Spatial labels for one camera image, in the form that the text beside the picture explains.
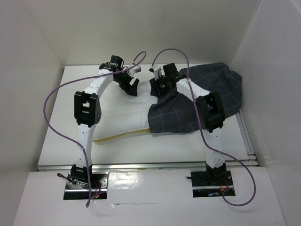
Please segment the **white pillow with yellow edge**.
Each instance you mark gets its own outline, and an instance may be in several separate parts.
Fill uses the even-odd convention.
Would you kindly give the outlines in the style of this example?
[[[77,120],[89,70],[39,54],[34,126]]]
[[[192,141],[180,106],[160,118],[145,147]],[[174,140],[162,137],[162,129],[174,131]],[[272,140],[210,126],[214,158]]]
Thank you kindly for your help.
[[[100,97],[102,116],[94,131],[94,141],[105,141],[118,136],[149,131],[148,112],[157,97],[151,96],[148,81],[139,82],[137,96],[126,94],[113,82]]]

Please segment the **dark grey checked pillowcase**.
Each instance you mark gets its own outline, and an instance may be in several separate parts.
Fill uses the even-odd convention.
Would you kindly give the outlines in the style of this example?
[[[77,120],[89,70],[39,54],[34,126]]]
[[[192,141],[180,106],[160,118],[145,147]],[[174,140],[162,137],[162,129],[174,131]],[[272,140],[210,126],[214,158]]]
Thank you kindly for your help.
[[[235,115],[242,104],[242,77],[225,63],[197,65],[178,71],[175,64],[164,67],[165,75],[151,79],[152,96],[158,98],[148,113],[151,133],[191,133],[199,129],[213,131],[222,120]],[[184,95],[176,82],[190,78],[191,84],[208,94]]]

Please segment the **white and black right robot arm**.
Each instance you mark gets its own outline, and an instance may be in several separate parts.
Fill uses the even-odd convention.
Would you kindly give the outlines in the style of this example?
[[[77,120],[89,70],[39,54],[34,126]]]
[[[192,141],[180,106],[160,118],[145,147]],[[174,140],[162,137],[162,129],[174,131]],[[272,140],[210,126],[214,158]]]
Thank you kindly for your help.
[[[179,74],[174,63],[152,65],[150,94],[158,98],[150,107],[148,124],[152,133],[190,133],[197,129],[206,149],[205,179],[220,184],[226,175],[221,133],[225,121],[222,99],[218,92],[208,91]]]

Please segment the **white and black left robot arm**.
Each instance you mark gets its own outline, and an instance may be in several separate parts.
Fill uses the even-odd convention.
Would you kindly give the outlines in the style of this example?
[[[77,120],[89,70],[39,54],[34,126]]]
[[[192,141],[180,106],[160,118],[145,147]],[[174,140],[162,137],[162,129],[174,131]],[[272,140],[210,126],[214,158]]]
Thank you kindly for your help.
[[[100,122],[102,111],[100,97],[111,82],[130,96],[137,96],[139,80],[131,80],[134,74],[141,71],[139,65],[124,66],[119,56],[111,56],[111,60],[99,66],[97,78],[84,90],[74,95],[74,117],[78,125],[78,153],[71,167],[71,179],[83,188],[93,182],[92,176],[92,142],[96,125]]]

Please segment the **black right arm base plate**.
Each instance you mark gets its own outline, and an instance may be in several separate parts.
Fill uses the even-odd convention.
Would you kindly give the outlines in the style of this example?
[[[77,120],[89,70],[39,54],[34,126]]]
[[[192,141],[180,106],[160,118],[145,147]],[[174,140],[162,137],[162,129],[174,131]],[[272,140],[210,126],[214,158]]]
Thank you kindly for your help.
[[[190,176],[186,178],[191,182],[194,198],[221,197],[224,191],[224,196],[236,195],[232,175],[229,170],[226,171],[224,176],[214,182],[209,180],[205,171],[192,171]]]

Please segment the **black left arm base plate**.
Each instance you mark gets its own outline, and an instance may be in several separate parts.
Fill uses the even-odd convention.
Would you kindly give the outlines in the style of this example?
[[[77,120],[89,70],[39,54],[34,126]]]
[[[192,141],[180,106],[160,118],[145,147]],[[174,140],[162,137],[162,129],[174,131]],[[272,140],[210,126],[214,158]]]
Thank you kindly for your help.
[[[88,183],[72,179],[70,173],[64,176],[57,173],[57,176],[66,180],[64,200],[87,200]],[[105,200],[108,195],[108,173],[93,174],[91,177],[91,196],[93,200]]]

